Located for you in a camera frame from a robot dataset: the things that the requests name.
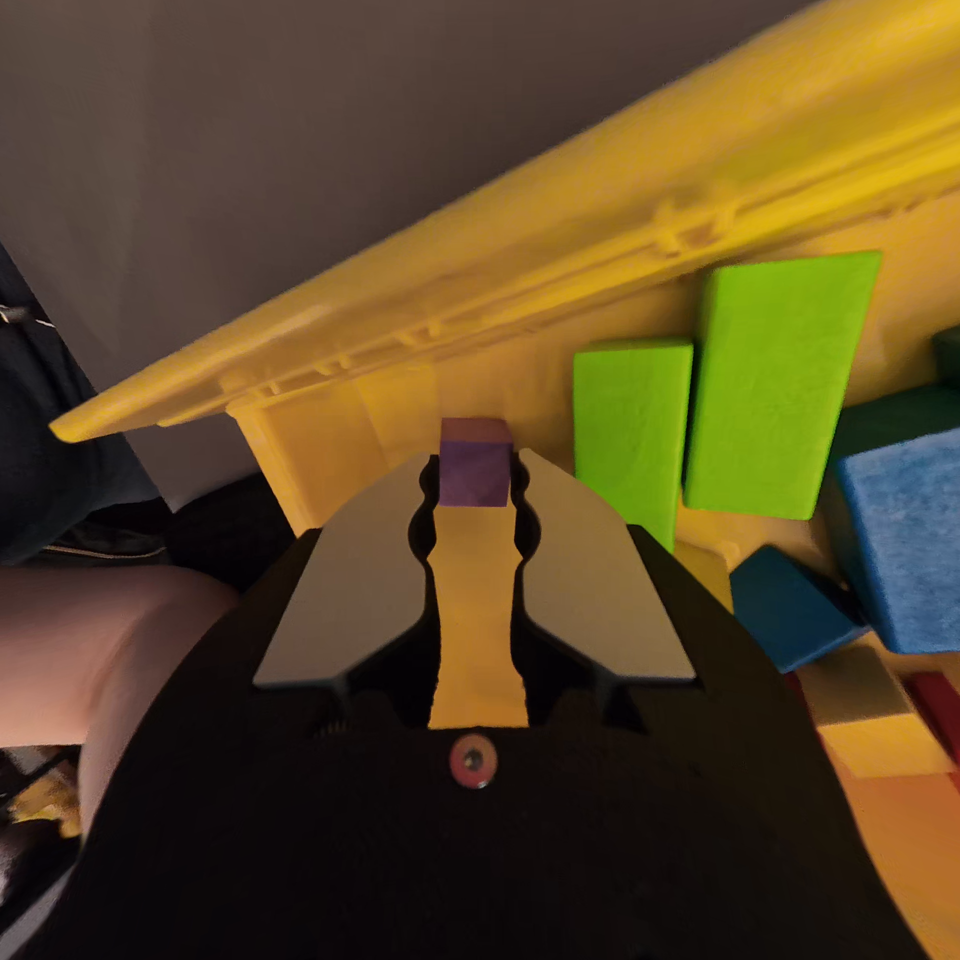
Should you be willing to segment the person's lap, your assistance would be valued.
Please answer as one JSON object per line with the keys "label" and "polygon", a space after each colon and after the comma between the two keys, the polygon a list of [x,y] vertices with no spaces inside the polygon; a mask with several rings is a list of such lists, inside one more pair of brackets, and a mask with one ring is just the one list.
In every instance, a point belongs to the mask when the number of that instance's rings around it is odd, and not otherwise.
{"label": "person's lap", "polygon": [[94,397],[89,378],[5,248],[1,250],[3,567],[133,567],[169,556],[159,533],[102,519],[160,496],[121,435],[78,443],[51,423]]}

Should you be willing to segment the purple wooden block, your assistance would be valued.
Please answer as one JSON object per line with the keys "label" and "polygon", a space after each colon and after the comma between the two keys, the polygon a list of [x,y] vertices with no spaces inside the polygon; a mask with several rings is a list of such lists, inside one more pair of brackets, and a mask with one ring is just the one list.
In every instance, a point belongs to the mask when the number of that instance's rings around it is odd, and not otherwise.
{"label": "purple wooden block", "polygon": [[438,506],[505,508],[513,452],[513,435],[505,420],[444,417],[439,435]]}

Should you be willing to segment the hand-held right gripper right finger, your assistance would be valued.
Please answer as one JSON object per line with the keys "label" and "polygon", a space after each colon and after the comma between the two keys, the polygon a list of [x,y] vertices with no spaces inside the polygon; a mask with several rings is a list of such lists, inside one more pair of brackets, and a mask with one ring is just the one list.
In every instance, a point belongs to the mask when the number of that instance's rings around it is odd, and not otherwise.
{"label": "hand-held right gripper right finger", "polygon": [[529,714],[568,690],[604,709],[616,690],[686,686],[697,674],[627,524],[532,449],[514,461],[511,658]]}

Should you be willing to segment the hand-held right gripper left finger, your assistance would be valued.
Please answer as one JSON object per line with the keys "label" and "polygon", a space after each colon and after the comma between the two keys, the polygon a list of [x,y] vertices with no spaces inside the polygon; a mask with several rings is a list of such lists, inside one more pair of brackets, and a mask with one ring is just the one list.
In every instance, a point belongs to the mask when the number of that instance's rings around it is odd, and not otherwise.
{"label": "hand-held right gripper left finger", "polygon": [[438,459],[416,453],[325,522],[254,674],[259,690],[385,693],[429,714],[438,682]]}

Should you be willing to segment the black mesh pad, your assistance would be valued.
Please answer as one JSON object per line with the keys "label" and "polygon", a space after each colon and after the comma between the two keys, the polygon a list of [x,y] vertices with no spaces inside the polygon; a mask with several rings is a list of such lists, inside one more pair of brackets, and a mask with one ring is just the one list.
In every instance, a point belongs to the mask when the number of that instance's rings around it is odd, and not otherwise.
{"label": "black mesh pad", "polygon": [[172,515],[163,539],[171,564],[246,592],[296,536],[260,472],[191,501]]}

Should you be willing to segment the long green wooden block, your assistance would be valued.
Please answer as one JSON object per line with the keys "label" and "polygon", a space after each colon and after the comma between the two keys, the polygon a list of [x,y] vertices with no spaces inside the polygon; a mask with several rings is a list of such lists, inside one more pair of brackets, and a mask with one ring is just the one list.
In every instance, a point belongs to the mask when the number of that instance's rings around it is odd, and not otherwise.
{"label": "long green wooden block", "polygon": [[865,250],[710,274],[685,507],[812,517],[881,267],[882,253]]}

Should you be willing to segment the yellow plastic bin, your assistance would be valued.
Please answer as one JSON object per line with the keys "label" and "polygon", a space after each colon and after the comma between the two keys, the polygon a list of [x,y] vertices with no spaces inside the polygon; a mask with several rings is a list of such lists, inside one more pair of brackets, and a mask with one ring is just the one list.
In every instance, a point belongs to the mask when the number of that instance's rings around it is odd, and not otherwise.
{"label": "yellow plastic bin", "polygon": [[[855,786],[761,646],[627,524],[697,678],[526,709],[514,472],[568,454],[560,337],[645,289],[958,191],[958,2],[824,2],[54,422],[228,413],[297,538],[186,655],[18,958],[958,958],[949,774]],[[443,418],[510,426],[440,507]],[[438,459],[438,681],[254,677],[323,526]]]}

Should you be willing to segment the small blue wooden block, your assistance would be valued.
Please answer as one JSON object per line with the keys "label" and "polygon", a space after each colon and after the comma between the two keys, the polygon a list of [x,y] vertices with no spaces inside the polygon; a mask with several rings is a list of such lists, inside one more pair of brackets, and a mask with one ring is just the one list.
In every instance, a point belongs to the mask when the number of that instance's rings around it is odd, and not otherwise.
{"label": "small blue wooden block", "polygon": [[777,546],[759,547],[729,580],[734,615],[782,675],[870,631],[853,594]]}

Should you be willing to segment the red wooden cube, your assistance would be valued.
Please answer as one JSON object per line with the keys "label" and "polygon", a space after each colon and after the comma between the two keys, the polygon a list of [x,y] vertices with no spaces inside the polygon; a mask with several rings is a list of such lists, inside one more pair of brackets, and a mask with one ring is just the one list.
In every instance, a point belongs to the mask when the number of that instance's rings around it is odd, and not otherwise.
{"label": "red wooden cube", "polygon": [[918,712],[959,766],[959,693],[942,673],[912,674],[904,681]]}

